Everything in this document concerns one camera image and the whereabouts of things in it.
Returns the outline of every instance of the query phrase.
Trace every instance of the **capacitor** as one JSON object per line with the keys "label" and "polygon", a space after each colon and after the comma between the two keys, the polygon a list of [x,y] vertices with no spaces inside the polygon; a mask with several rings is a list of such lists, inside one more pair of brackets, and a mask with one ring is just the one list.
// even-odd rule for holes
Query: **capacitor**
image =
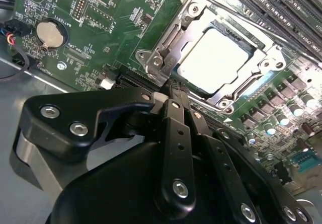
{"label": "capacitor", "polygon": [[303,123],[301,127],[303,131],[306,132],[306,134],[310,137],[315,135],[315,131],[313,130],[313,128],[311,128],[311,126],[308,123]]}
{"label": "capacitor", "polygon": [[290,120],[283,113],[277,114],[276,119],[281,126],[286,126],[290,123]]}
{"label": "capacitor", "polygon": [[309,147],[307,146],[306,142],[302,139],[299,138],[296,141],[297,146],[299,146],[299,148],[302,150],[302,152],[307,152],[309,150]]}
{"label": "capacitor", "polygon": [[253,133],[251,133],[251,132],[250,133],[247,133],[246,138],[247,138],[247,141],[248,141],[248,143],[250,145],[253,145],[253,144],[256,143],[255,136],[254,136]]}
{"label": "capacitor", "polygon": [[290,105],[289,109],[291,110],[291,112],[295,117],[302,116],[302,114],[304,113],[304,110],[296,103],[293,103],[292,105]]}
{"label": "capacitor", "polygon": [[317,100],[313,98],[310,94],[305,94],[301,97],[301,100],[309,108],[315,108],[317,106]]}
{"label": "capacitor", "polygon": [[276,129],[271,123],[264,124],[264,130],[267,133],[267,135],[274,135],[276,133]]}

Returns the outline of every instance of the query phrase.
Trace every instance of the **screw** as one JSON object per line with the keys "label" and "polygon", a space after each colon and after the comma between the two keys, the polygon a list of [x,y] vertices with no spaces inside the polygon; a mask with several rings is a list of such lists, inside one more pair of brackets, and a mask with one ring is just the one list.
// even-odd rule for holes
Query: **screw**
{"label": "screw", "polygon": [[60,62],[58,62],[58,64],[57,64],[57,68],[58,68],[59,70],[65,70],[65,69],[67,69],[67,65],[66,65],[66,63],[65,63],[65,62],[60,61]]}
{"label": "screw", "polygon": [[137,56],[139,57],[139,59],[144,59],[145,55],[143,53],[138,53]]}
{"label": "screw", "polygon": [[201,118],[201,115],[199,112],[194,112],[193,115],[195,115],[196,118],[200,119]]}
{"label": "screw", "polygon": [[41,115],[43,115],[46,118],[57,118],[60,115],[60,112],[57,108],[52,107],[52,106],[45,106],[40,109]]}
{"label": "screw", "polygon": [[142,97],[143,97],[143,99],[145,99],[147,101],[151,100],[151,97],[146,94],[142,94]]}
{"label": "screw", "polygon": [[180,181],[180,180],[176,180],[173,182],[172,185],[173,191],[175,192],[175,194],[177,196],[179,196],[180,198],[187,198],[188,197],[188,188],[186,187],[186,185]]}
{"label": "screw", "polygon": [[306,215],[300,209],[296,209],[296,212],[300,216],[300,218],[303,219],[303,221],[306,221],[306,222],[308,221]]}
{"label": "screw", "polygon": [[83,137],[89,132],[87,127],[84,124],[79,123],[79,122],[73,123],[69,127],[69,130],[71,131],[72,134],[79,136],[79,137]]}
{"label": "screw", "polygon": [[296,216],[294,215],[294,213],[291,211],[290,208],[288,208],[287,206],[284,207],[284,212],[288,216],[288,218],[290,218],[292,221],[296,221]]}
{"label": "screw", "polygon": [[175,108],[180,108],[179,104],[176,103],[176,102],[172,102],[172,105],[175,107]]}
{"label": "screw", "polygon": [[268,155],[266,155],[266,159],[267,159],[268,161],[271,161],[271,160],[273,160],[273,159],[274,159],[274,155],[273,155],[273,154],[268,154]]}
{"label": "screw", "polygon": [[241,204],[240,209],[247,220],[249,220],[251,223],[254,223],[256,221],[255,213],[248,205],[243,203]]}
{"label": "screw", "polygon": [[162,62],[163,62],[163,60],[158,56],[154,57],[153,59],[154,59],[153,64],[156,65],[156,66],[161,65]]}
{"label": "screw", "polygon": [[223,136],[224,138],[229,139],[229,135],[228,135],[226,132],[221,132],[221,134],[222,134],[222,136]]}

